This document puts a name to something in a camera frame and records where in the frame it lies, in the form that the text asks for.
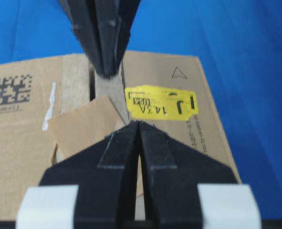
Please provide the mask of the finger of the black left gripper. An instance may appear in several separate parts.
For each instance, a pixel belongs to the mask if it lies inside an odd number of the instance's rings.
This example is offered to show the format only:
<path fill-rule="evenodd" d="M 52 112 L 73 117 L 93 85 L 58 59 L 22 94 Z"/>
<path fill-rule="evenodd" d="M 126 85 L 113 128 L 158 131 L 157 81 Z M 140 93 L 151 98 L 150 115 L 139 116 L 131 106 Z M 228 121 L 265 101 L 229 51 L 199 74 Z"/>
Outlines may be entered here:
<path fill-rule="evenodd" d="M 96 72 L 104 76 L 104 65 L 94 0 L 59 0 L 72 31 Z"/>
<path fill-rule="evenodd" d="M 96 0 L 94 3 L 102 60 L 99 74 L 112 78 L 119 71 L 140 1 Z"/>

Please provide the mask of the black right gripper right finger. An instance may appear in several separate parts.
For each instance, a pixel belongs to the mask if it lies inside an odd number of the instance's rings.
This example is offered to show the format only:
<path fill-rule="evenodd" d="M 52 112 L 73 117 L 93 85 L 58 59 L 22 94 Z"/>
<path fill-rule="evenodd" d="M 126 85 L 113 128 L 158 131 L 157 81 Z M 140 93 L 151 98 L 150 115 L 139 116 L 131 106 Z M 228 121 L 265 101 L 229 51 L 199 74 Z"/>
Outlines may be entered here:
<path fill-rule="evenodd" d="M 261 228 L 251 187 L 229 166 L 147 123 L 139 132 L 145 216 L 157 228 Z"/>

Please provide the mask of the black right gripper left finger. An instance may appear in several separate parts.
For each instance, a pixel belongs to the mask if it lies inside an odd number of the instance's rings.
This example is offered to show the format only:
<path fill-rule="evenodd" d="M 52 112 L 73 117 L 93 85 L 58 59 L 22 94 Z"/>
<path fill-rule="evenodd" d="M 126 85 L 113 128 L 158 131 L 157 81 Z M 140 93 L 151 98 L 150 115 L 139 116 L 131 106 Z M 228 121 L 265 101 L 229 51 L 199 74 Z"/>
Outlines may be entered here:
<path fill-rule="evenodd" d="M 135 197 L 138 122 L 45 170 L 29 187 L 18 229 L 116 229 Z"/>

